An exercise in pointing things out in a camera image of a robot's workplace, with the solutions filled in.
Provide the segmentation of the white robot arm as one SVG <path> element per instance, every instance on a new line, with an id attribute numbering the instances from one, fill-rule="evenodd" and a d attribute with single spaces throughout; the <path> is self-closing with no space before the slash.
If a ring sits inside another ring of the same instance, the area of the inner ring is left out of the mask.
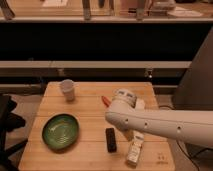
<path id="1" fill-rule="evenodd" d="M 137 96 L 118 89 L 105 119 L 120 131 L 136 130 L 213 149 L 213 111 L 136 108 Z"/>

